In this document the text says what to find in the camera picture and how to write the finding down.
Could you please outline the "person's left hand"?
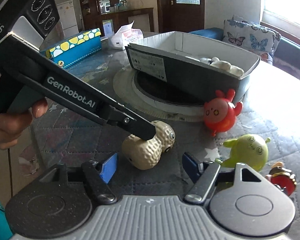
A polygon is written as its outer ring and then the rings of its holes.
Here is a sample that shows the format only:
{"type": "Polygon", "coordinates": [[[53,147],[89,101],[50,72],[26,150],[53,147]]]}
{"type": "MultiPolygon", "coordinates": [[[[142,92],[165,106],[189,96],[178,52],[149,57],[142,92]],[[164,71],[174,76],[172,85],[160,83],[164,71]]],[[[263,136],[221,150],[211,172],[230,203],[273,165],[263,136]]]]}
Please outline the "person's left hand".
{"type": "MultiPolygon", "coordinates": [[[[22,90],[22,86],[15,84],[9,76],[0,75],[0,108],[10,107],[11,102],[22,90]]],[[[31,108],[22,113],[0,112],[0,150],[6,150],[17,144],[22,132],[30,126],[33,118],[39,118],[47,112],[47,100],[41,98],[31,108]]]]}

